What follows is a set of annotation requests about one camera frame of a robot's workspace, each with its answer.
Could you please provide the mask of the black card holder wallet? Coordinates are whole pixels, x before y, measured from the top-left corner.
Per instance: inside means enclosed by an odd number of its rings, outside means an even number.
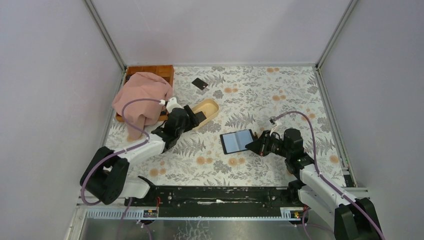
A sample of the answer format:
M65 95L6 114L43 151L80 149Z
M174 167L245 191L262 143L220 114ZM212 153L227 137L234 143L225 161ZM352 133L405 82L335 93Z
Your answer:
M247 151L246 145L255 140L251 129L229 132L219 137L225 155Z

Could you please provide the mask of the black credit card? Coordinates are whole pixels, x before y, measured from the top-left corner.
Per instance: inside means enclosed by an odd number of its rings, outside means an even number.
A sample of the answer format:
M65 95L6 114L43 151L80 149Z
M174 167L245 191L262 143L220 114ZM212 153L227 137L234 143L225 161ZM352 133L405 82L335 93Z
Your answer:
M205 121L207 118L203 111L196 112L195 117L197 118L199 123Z
M195 78L191 83L200 90L204 90L208 86L208 84L205 81L203 81L202 79L198 77Z

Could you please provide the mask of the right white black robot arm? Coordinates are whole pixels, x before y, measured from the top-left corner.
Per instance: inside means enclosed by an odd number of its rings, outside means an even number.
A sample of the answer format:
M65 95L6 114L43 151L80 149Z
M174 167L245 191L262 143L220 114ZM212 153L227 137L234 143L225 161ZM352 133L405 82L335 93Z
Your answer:
M287 188L287 201L312 209L332 228L335 239L384 239L374 204L368 198L354 196L318 171L304 150L299 130L289 128L283 137L267 130L245 147L262 157L272 153L285 158L286 169L296 177Z

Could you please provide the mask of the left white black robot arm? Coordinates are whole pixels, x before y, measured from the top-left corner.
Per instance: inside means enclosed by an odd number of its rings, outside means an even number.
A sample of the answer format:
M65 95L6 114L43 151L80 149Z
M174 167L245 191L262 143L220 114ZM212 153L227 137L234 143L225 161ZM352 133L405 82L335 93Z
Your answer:
M205 120L202 113L194 113L189 106L173 109L160 126L146 135L145 140L134 142L121 150L106 146L99 148L80 179L81 199L89 192L99 203L112 204L118 198L137 199L148 206L155 200L153 183L144 177L129 178L128 171L151 157L167 152L176 145L183 133L198 127Z

